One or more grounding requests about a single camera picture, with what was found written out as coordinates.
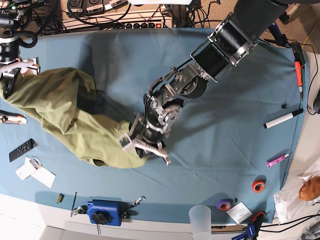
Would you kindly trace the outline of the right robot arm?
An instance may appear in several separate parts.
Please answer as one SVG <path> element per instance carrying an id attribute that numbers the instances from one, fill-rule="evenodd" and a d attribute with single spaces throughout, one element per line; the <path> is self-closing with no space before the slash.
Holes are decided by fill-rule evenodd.
<path id="1" fill-rule="evenodd" d="M 2 0 L 0 2 L 0 80 L 4 83 L 3 97 L 8 98 L 22 69 L 40 72 L 36 58 L 23 60 L 20 48 L 33 48 L 38 36 L 53 19 L 59 6 L 53 0 L 51 12 L 36 32 L 26 30 L 33 20 L 33 11 L 48 4 L 47 0 Z"/>

